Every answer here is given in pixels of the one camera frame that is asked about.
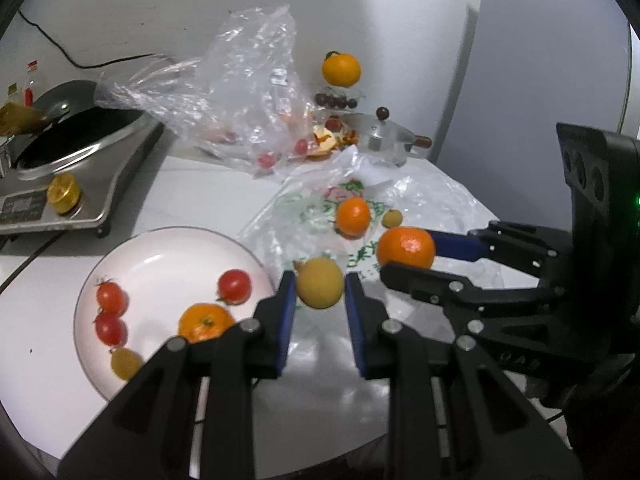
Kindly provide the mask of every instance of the gold knob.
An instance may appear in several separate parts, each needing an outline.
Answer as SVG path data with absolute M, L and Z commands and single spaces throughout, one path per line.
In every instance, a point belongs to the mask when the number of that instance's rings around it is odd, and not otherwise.
M 71 173 L 55 176 L 47 189 L 47 202 L 56 213 L 63 215 L 71 211 L 80 200 L 80 187 Z

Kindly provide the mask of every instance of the power cord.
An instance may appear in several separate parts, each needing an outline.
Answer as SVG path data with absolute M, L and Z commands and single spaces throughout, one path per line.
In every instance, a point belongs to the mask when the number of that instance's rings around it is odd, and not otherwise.
M 46 251 L 49 247 L 51 247 L 55 242 L 57 242 L 58 240 L 60 240 L 61 237 L 63 237 L 65 235 L 67 231 L 60 231 L 59 233 L 54 234 L 49 240 L 47 240 L 46 242 L 44 242 L 39 248 L 36 249 L 36 251 L 29 256 L 26 260 L 24 260 L 18 267 L 17 269 L 14 270 L 14 272 L 12 272 L 9 277 L 4 280 L 4 282 L 2 282 L 2 284 L 0 285 L 0 294 L 2 294 L 6 288 L 12 284 L 13 280 L 15 280 L 18 275 L 20 275 L 20 273 L 27 268 L 27 266 L 33 261 L 35 260 L 38 256 L 40 256 L 44 251 Z
M 89 70 L 91 68 L 102 68 L 103 66 L 108 66 L 108 65 L 112 65 L 115 63 L 121 63 L 123 61 L 131 61 L 133 59 L 140 59 L 141 57 L 149 57 L 149 56 L 156 56 L 156 54 L 138 54 L 137 56 L 129 56 L 129 57 L 119 57 L 118 59 L 112 59 L 111 61 L 107 61 L 104 63 L 98 63 L 96 65 L 83 65 L 80 64 L 78 62 L 75 62 L 73 60 L 73 58 L 68 54 L 68 52 L 64 49 L 64 47 L 62 47 L 62 45 L 60 45 L 56 40 L 54 40 L 49 34 L 46 33 L 46 31 L 37 23 L 32 22 L 31 20 L 29 20 L 20 9 L 18 9 L 18 14 L 20 14 L 20 17 L 29 25 L 31 25 L 31 27 L 35 27 L 37 28 L 40 33 L 47 38 L 47 40 L 49 40 L 49 42 L 55 46 L 61 53 L 62 55 L 66 58 L 66 60 L 71 63 L 73 66 L 75 66 L 76 68 L 79 68 L 80 70 Z
M 559 418 L 564 416 L 564 412 L 558 412 L 553 416 L 550 416 L 549 418 L 545 419 L 545 422 L 548 422 L 549 424 L 551 424 L 554 420 L 558 420 Z

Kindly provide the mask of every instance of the printed plastic bag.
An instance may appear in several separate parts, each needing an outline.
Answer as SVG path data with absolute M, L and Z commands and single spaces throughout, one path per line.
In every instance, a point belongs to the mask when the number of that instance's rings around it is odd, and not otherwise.
M 442 309 L 388 290 L 378 273 L 375 248 L 386 209 L 402 211 L 407 226 L 466 232 L 493 218 L 472 195 L 425 160 L 402 168 L 364 155 L 351 146 L 321 167 L 292 174 L 278 194 L 245 226 L 239 241 L 266 266 L 277 284 L 293 261 L 333 258 L 342 269 L 358 272 L 367 295 L 385 303 L 391 317 L 423 336 L 452 342 L 453 331 Z M 334 229 L 337 204 L 354 194 L 372 212 L 360 240 L 345 240 Z M 466 274 L 480 286 L 502 286 L 493 262 L 457 262 L 436 257 L 434 268 Z M 344 303 L 325 310 L 298 305 L 287 367 L 283 376 L 258 392 L 267 413 L 310 413 L 311 420 L 333 421 L 340 413 L 345 428 L 358 428 L 364 442 L 385 431 L 388 383 L 363 381 L 355 368 Z
M 358 240 L 347 240 L 334 227 L 338 204 L 352 196 L 363 197 L 371 210 L 369 229 Z M 402 212 L 404 225 L 455 233 L 485 227 L 491 218 L 465 187 L 426 161 L 415 173 L 351 146 L 320 168 L 292 175 L 239 239 L 276 283 L 295 262 L 321 255 L 334 259 L 345 272 L 375 281 L 380 270 L 375 250 L 386 230 L 382 216 L 389 209 Z M 433 268 L 465 274 L 479 286 L 502 285 L 497 264 L 489 261 L 436 258 Z
M 234 13 L 202 58 L 103 73 L 95 102 L 146 110 L 233 168 L 281 169 L 313 141 L 314 106 L 292 69 L 295 35 L 286 6 Z

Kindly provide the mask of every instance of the induction cooktop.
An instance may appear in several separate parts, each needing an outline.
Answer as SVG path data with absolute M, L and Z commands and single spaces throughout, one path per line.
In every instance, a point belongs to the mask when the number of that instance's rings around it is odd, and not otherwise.
M 41 99 L 47 101 L 47 94 Z M 162 131 L 140 110 L 90 107 L 62 115 L 29 139 L 0 179 L 0 235 L 75 229 L 108 234 L 122 193 Z M 47 189 L 61 173 L 72 174 L 81 191 L 76 206 L 62 215 L 47 202 Z

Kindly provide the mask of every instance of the pot handle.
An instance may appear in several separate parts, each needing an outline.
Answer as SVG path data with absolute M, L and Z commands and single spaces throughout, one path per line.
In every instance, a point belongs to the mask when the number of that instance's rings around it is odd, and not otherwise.
M 418 148 L 430 148 L 432 144 L 433 141 L 427 136 L 415 136 L 414 146 L 417 146 Z

